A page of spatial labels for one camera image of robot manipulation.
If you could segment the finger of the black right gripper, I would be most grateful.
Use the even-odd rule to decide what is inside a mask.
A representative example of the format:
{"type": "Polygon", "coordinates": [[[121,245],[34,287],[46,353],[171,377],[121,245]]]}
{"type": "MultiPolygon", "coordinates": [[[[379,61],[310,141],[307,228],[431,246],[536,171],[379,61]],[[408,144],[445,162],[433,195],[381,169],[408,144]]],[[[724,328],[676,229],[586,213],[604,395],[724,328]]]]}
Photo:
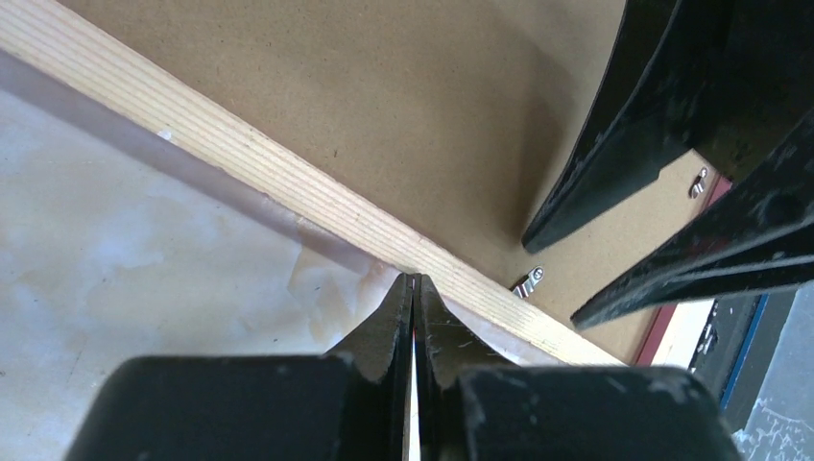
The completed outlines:
{"type": "Polygon", "coordinates": [[[809,1],[629,1],[587,120],[522,236],[538,253],[688,151],[731,182],[813,108],[809,1]]]}
{"type": "Polygon", "coordinates": [[[742,182],[574,312],[583,330],[651,306],[813,279],[813,115],[742,182]]]}

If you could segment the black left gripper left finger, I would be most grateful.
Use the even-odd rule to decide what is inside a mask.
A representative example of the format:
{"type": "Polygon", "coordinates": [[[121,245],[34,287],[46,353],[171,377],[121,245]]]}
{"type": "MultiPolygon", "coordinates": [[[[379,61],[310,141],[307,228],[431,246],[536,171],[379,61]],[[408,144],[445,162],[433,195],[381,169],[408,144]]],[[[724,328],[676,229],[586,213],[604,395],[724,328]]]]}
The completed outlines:
{"type": "Polygon", "coordinates": [[[141,356],[91,405],[70,460],[404,460],[415,280],[328,352],[141,356]]]}

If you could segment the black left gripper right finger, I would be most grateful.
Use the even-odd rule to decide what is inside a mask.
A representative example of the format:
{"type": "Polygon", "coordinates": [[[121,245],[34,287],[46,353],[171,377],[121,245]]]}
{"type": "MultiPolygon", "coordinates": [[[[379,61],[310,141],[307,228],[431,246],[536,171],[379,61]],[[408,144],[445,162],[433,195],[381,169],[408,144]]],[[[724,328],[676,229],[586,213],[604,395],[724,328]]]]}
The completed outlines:
{"type": "Polygon", "coordinates": [[[736,460],[718,404],[675,367],[507,360],[413,279],[424,460],[736,460]]]}

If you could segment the brown backing board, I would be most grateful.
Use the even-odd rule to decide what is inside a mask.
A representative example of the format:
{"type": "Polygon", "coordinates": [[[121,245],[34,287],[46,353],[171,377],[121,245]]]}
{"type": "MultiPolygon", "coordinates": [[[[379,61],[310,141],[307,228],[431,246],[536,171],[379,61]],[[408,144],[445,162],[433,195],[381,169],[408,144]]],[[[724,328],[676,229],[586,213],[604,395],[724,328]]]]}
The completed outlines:
{"type": "Polygon", "coordinates": [[[522,233],[607,66],[620,1],[71,1],[68,8],[566,322],[696,214],[688,153],[537,255],[522,233]]]}

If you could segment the pink photo frame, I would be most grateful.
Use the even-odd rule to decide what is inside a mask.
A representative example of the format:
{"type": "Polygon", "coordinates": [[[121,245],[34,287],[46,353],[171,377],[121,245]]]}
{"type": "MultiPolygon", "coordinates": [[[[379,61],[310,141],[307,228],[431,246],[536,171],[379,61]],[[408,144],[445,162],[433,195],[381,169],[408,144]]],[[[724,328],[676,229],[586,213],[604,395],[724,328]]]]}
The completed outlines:
{"type": "Polygon", "coordinates": [[[71,93],[125,117],[375,258],[430,275],[476,319],[507,333],[511,353],[569,364],[649,359],[671,309],[648,310],[576,332],[512,287],[482,274],[439,244],[217,104],[68,8],[71,1],[5,1],[1,49],[71,93]]]}

